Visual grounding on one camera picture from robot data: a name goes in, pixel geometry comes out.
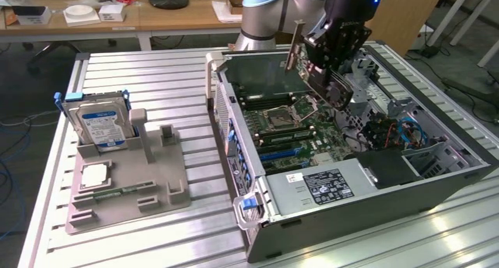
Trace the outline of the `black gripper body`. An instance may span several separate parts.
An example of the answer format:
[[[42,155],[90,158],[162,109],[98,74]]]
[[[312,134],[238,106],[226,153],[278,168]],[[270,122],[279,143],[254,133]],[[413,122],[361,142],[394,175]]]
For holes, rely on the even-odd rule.
[[[326,24],[330,27],[364,25],[370,21],[382,0],[326,0]]]

